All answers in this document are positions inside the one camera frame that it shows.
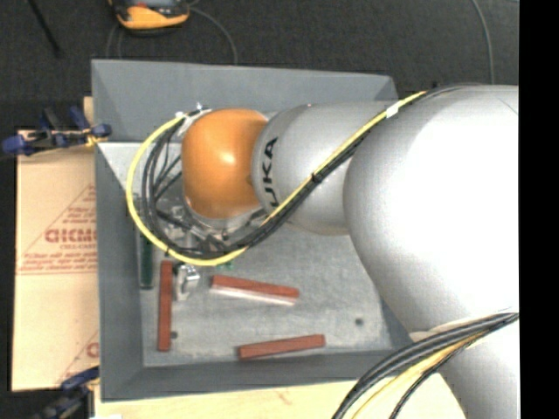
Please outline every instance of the electronic device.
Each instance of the electronic device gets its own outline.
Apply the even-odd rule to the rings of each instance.
[[[190,15],[183,0],[108,0],[119,23],[135,34],[174,30]]]

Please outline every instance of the yellow cable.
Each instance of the yellow cable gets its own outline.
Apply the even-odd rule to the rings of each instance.
[[[127,175],[127,179],[126,179],[125,194],[126,194],[126,202],[127,202],[127,206],[128,206],[128,211],[130,212],[130,216],[132,216],[132,218],[134,219],[134,222],[137,225],[137,227],[140,229],[141,233],[150,242],[152,242],[156,247],[165,251],[166,253],[168,253],[173,258],[176,258],[179,261],[183,261],[183,262],[193,264],[193,265],[218,265],[218,264],[223,264],[223,263],[235,258],[236,256],[240,255],[242,252],[244,252],[246,250],[246,248],[238,249],[238,250],[236,250],[232,253],[229,253],[229,254],[224,255],[220,258],[214,258],[214,259],[196,259],[196,258],[189,258],[189,257],[183,256],[180,253],[177,253],[173,249],[169,248],[168,245],[166,245],[163,241],[159,240],[149,230],[149,228],[141,220],[140,215],[138,214],[138,211],[136,210],[136,207],[134,205],[134,194],[133,194],[134,174],[135,174],[136,168],[138,167],[138,163],[140,162],[141,157],[144,155],[146,150],[149,148],[149,146],[155,141],[155,139],[159,135],[163,134],[164,132],[171,129],[173,126],[175,126],[179,122],[182,122],[183,120],[184,120],[184,117],[180,116],[180,117],[174,118],[173,120],[167,121],[162,126],[157,128],[140,145],[140,148],[136,152],[136,154],[134,156],[134,159],[132,160],[132,163],[130,164],[130,168],[128,169],[128,175]]]
[[[421,360],[419,363],[416,363],[414,366],[409,367],[399,376],[389,381],[386,385],[375,390],[369,399],[367,399],[367,401],[351,416],[351,419],[357,419],[358,416],[365,411],[365,409],[374,408],[375,404],[379,406],[378,408],[380,408],[380,406],[383,405],[383,402],[393,401],[395,393],[402,392],[403,388],[411,386],[411,384],[413,384],[425,371],[440,363],[445,357],[455,350],[471,345],[481,335],[483,335],[483,332],[476,333],[457,343],[454,343],[453,345],[441,349],[435,354]]]
[[[349,137],[347,140],[345,140],[310,176],[308,176],[298,187],[297,189],[295,189],[295,191],[293,191],[287,198],[286,200],[284,200],[282,202],[282,204],[280,206],[278,206],[263,222],[260,226],[268,223],[271,219],[273,219],[288,203],[290,203],[299,193],[300,191],[305,187],[305,185],[307,185],[313,178],[313,174],[316,174],[320,171],[322,171],[332,160],[334,160],[335,158],[337,158],[340,154],[342,154],[345,149],[349,146],[349,144],[351,144],[356,138],[358,138],[361,134],[363,134],[365,131],[367,131],[368,129],[370,129],[371,127],[373,127],[376,123],[380,122],[381,120],[384,120],[385,118],[387,118],[389,116],[389,110],[390,109],[394,109],[399,108],[401,106],[404,106],[410,102],[412,102],[413,100],[415,100],[416,98],[420,97],[421,95],[425,94],[426,92],[419,92],[419,93],[415,93],[411,96],[409,96],[408,98],[405,98],[403,100],[399,100],[394,106],[389,107],[389,109],[384,110],[383,112],[380,112],[377,116],[375,116],[374,118],[372,118],[370,121],[368,121],[364,126],[362,126],[357,132],[355,132],[351,137]],[[126,180],[126,188],[125,188],[125,195],[126,195],[126,201],[127,201],[127,206],[128,206],[128,211],[130,212],[130,216],[132,216],[135,224],[137,225],[138,229],[141,231],[141,233],[151,242],[153,243],[156,247],[160,248],[161,250],[165,251],[167,254],[169,254],[171,257],[178,259],[179,261],[188,263],[188,264],[193,264],[193,265],[219,265],[219,264],[224,264],[228,261],[231,261],[232,259],[236,258],[237,256],[239,256],[240,254],[244,253],[247,249],[248,246],[243,247],[243,248],[239,248],[238,250],[235,251],[231,251],[230,253],[227,253],[219,258],[205,258],[205,259],[201,259],[201,258],[191,258],[188,256],[184,256],[180,253],[178,253],[177,251],[174,251],[173,249],[171,249],[167,244],[165,244],[163,241],[161,241],[160,239],[158,239],[150,230],[149,228],[145,225],[145,223],[142,221],[142,219],[140,218],[140,215],[138,214],[138,211],[135,208],[134,205],[134,195],[133,195],[133,182],[134,182],[134,175],[135,175],[135,171],[138,167],[138,163],[140,162],[141,157],[145,154],[146,150],[149,148],[149,146],[155,141],[155,139],[160,136],[161,134],[163,134],[164,132],[166,132],[167,130],[171,129],[173,126],[175,126],[176,124],[178,124],[179,122],[183,122],[184,117],[180,116],[180,117],[176,117],[173,120],[167,121],[166,123],[164,123],[163,125],[159,126],[139,147],[138,151],[136,152],[134,159],[132,160],[131,164],[130,164],[130,168],[128,169],[128,175],[127,175],[127,180]]]

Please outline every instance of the dark floor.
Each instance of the dark floor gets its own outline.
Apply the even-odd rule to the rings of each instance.
[[[223,33],[196,13],[166,37],[127,35],[119,43],[118,32],[110,36],[114,19],[106,0],[35,1],[63,57],[55,57],[27,0],[0,0],[0,138],[15,127],[36,126],[43,106],[81,101],[91,91],[91,58],[232,60]],[[381,72],[394,78],[401,96],[458,82],[519,84],[520,6],[512,0],[201,0],[196,7],[230,32],[241,65]],[[0,161],[2,419],[26,417],[56,395],[8,393],[13,166],[13,161]]]

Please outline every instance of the blue clamp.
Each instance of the blue clamp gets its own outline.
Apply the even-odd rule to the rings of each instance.
[[[99,377],[99,367],[92,367],[78,373],[62,382],[60,389],[63,395],[56,401],[49,403],[40,413],[31,419],[66,419],[76,412],[84,403],[91,390],[86,386],[88,382]]]
[[[78,130],[65,130],[54,111],[50,107],[45,108],[38,121],[39,129],[26,136],[18,134],[6,138],[2,141],[3,152],[8,155],[33,155],[50,149],[86,144],[91,139],[107,138],[113,132],[108,124],[91,127],[77,106],[70,107],[69,115]]]

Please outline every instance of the gray box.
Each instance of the gray box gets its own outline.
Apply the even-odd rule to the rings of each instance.
[[[395,100],[390,78],[118,60],[94,60],[92,71],[95,122],[114,129],[96,156],[103,400],[351,380],[408,342],[348,237],[282,227],[226,274],[296,286],[299,302],[274,306],[211,295],[210,276],[225,270],[204,269],[197,290],[173,305],[171,351],[158,352],[158,279],[154,290],[140,290],[123,191],[140,141],[175,112],[197,103],[274,113],[306,103]],[[240,344],[310,333],[324,333],[326,347],[258,361],[235,357]]]

